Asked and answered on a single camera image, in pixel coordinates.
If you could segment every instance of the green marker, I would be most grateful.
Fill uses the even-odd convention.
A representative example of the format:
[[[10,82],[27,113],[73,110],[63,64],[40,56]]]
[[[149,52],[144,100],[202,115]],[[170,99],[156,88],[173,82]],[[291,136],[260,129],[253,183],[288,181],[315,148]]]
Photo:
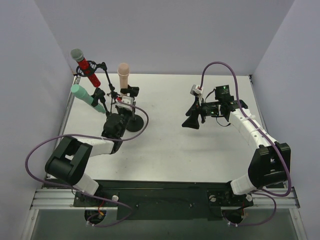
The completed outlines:
[[[71,87],[71,93],[78,99],[84,101],[91,107],[93,107],[91,104],[94,101],[93,97],[90,96],[87,91],[80,85],[75,84]],[[99,113],[105,114],[106,110],[104,107],[98,103],[97,106],[93,107],[95,110],[97,110]]]

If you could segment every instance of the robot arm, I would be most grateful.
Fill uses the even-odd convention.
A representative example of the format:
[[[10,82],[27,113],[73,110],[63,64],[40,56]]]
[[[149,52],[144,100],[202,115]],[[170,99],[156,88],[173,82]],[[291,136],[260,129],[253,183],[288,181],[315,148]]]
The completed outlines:
[[[232,194],[244,195],[264,186],[286,181],[287,176],[278,155],[271,144],[258,132],[258,129],[266,135],[268,133],[254,120],[248,106],[240,100],[241,107],[248,117],[243,115],[237,101],[230,95],[229,85],[216,87],[215,99],[218,101],[208,103],[203,100],[203,88],[200,89],[199,87],[194,85],[191,89],[190,93],[195,96],[195,101],[186,113],[186,116],[189,117],[182,124],[182,127],[199,129],[199,115],[201,116],[201,123],[206,121],[206,117],[224,117],[240,132],[248,145],[255,151],[248,172],[229,183]],[[269,138],[278,148],[286,166],[290,169],[290,147],[286,143],[278,143],[270,136]]]

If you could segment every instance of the tabletop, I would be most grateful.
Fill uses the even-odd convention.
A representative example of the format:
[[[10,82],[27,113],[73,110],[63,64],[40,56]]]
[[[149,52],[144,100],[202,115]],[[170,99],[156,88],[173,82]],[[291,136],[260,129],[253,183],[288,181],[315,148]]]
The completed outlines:
[[[109,92],[105,74],[96,75],[100,88]],[[109,76],[120,92],[118,75]],[[237,80],[240,99],[261,124],[249,77],[238,76]],[[244,175],[254,152],[232,125],[222,127],[215,118],[207,117],[198,130],[181,127],[195,99],[190,94],[191,87],[200,81],[200,75],[130,74],[128,83],[140,88],[136,105],[149,115],[149,125],[139,137],[124,142],[117,153],[90,157],[85,172],[96,180],[211,183],[226,183]],[[86,77],[79,84],[93,94],[95,88]],[[232,76],[207,75],[204,95],[227,84],[230,94],[235,96]],[[106,100],[110,109],[111,99]],[[207,102],[213,101],[214,94]],[[136,114],[146,121],[142,112],[137,110]],[[218,120],[227,124],[224,118]],[[100,136],[105,121],[104,114],[74,98],[64,133]],[[126,131],[123,139],[135,134]]]

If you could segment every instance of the gray wall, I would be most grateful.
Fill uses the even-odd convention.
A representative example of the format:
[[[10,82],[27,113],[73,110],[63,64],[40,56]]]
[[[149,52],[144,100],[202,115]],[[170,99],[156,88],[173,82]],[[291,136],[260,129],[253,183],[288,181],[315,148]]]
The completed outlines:
[[[212,61],[252,74],[294,0],[35,0],[63,55],[110,72],[201,74]],[[215,66],[208,73],[229,74]]]
[[[320,1],[295,0],[253,87],[270,134],[292,149],[291,176],[309,239],[319,239]]]
[[[0,7],[0,233],[20,239],[35,189],[24,167],[28,152],[58,133],[72,72],[33,0]],[[42,147],[31,170],[45,176],[53,149]]]

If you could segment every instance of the purple cable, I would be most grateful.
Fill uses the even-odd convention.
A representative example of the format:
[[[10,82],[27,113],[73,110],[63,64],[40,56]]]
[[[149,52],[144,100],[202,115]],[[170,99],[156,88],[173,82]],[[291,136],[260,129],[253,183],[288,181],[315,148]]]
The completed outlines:
[[[230,222],[230,221],[225,217],[225,215],[223,215],[224,219],[230,222],[230,225],[236,226],[236,227],[259,226],[259,225],[262,225],[262,224],[265,224],[265,223],[269,222],[269,221],[275,216],[276,211],[277,211],[277,204],[276,204],[276,200],[275,200],[273,197],[271,197],[271,196],[269,196],[269,195],[267,195],[267,194],[264,194],[264,193],[252,193],[252,194],[262,195],[262,196],[266,196],[266,197],[270,198],[270,199],[273,201],[273,204],[274,204],[274,209],[273,209],[272,214],[271,214],[268,218],[266,218],[265,220],[263,220],[263,221],[261,221],[261,222],[258,222],[258,223],[239,223],[239,224],[235,224],[235,223],[233,223],[233,222]]]
[[[73,189],[73,190],[77,190],[79,191],[79,189],[76,189],[75,187],[71,186],[71,185],[67,185],[67,184],[60,184],[60,183],[55,183],[55,182],[50,182],[50,181],[46,181],[46,180],[43,180],[41,178],[38,178],[36,177],[35,175],[33,175],[29,169],[29,166],[28,166],[28,163],[29,163],[29,159],[31,157],[31,155],[34,153],[35,150],[37,150],[38,148],[40,148],[42,145],[48,143],[48,142],[51,142],[53,140],[56,140],[56,139],[60,139],[60,138],[63,138],[63,137],[66,137],[66,136],[72,136],[72,137],[82,137],[82,138],[89,138],[89,139],[104,139],[104,140],[109,140],[109,141],[116,141],[116,142],[126,142],[126,141],[130,141],[130,140],[133,140],[135,138],[137,138],[138,136],[140,136],[147,128],[148,124],[149,124],[149,116],[147,114],[146,111],[144,111],[142,108],[138,107],[138,106],[135,106],[135,105],[131,105],[131,104],[127,104],[127,103],[124,103],[124,102],[121,102],[122,104],[124,105],[127,105],[127,106],[130,106],[132,108],[135,108],[135,109],[138,109],[140,110],[141,112],[143,112],[146,116],[146,123],[143,127],[143,129],[135,136],[133,137],[129,137],[129,138],[126,138],[126,139],[113,139],[113,138],[107,138],[107,137],[100,137],[100,136],[89,136],[89,135],[82,135],[82,134],[63,134],[63,135],[59,135],[59,136],[55,136],[55,137],[52,137],[52,138],[49,138],[48,140],[45,140],[41,143],[39,143],[37,146],[35,146],[29,153],[28,155],[26,156],[25,158],[25,162],[24,162],[24,167],[25,167],[25,170],[26,172],[29,174],[29,176],[31,178],[33,178],[34,180],[37,180],[41,183],[44,183],[44,184],[48,184],[48,185],[52,185],[52,186],[56,186],[56,187],[62,187],[62,188],[67,188],[67,189]],[[87,194],[85,192],[81,192],[83,195],[86,195],[88,197],[91,197],[91,198],[94,198],[94,199],[99,199],[99,200],[103,200],[103,201],[106,201],[106,202],[109,202],[109,203],[114,203],[114,204],[118,204],[118,205],[122,205],[128,209],[131,210],[131,212],[123,217],[122,219],[120,219],[119,221],[116,221],[114,223],[111,223],[111,224],[107,224],[107,225],[95,225],[96,227],[109,227],[109,226],[113,226],[113,225],[116,225],[116,224],[119,224],[121,223],[122,221],[126,220],[127,218],[130,217],[130,215],[132,214],[133,212],[133,209],[129,206],[129,205],[126,205],[122,202],[118,202],[118,201],[113,201],[113,200],[110,200],[110,199],[107,199],[107,198],[104,198],[104,197],[99,197],[99,196],[94,196],[94,195],[90,195],[90,194]]]
[[[243,114],[243,116],[245,118],[248,117],[248,115],[245,113],[245,111],[242,109],[241,107],[241,103],[240,103],[240,99],[239,99],[239,89],[238,89],[238,81],[237,81],[237,77],[236,77],[236,74],[235,74],[235,71],[226,63],[222,62],[222,61],[214,61],[214,62],[211,62],[209,63],[204,69],[203,69],[203,72],[202,72],[202,76],[201,76],[201,84],[200,84],[200,89],[202,88],[203,84],[204,84],[204,77],[205,77],[205,72],[207,70],[208,67],[210,67],[211,65],[214,65],[214,64],[221,64],[221,65],[224,65],[226,66],[232,76],[233,76],[233,79],[234,79],[234,85],[235,85],[235,96],[236,96],[236,102],[238,103],[238,106],[239,106],[239,109],[241,111],[241,113]],[[273,147],[273,149],[275,150],[276,154],[279,156],[279,159],[283,165],[283,168],[284,168],[284,171],[285,171],[285,174],[286,174],[286,177],[288,179],[288,187],[287,187],[287,191],[286,193],[284,194],[278,194],[278,193],[273,193],[271,191],[268,191],[266,189],[261,189],[262,191],[270,194],[270,195],[273,195],[273,196],[276,196],[276,197],[286,197],[290,194],[291,192],[291,188],[292,188],[292,182],[291,182],[291,177],[290,177],[290,173],[289,173],[289,169],[286,165],[286,162],[284,160],[284,158],[282,157],[280,151],[278,150],[278,148],[276,147],[276,145],[271,141],[271,139],[261,130],[259,129],[259,127],[257,126],[257,124],[251,119],[251,118],[248,118],[248,120],[250,121],[250,123],[252,123],[252,125],[257,129],[257,131],[271,144],[271,146]]]

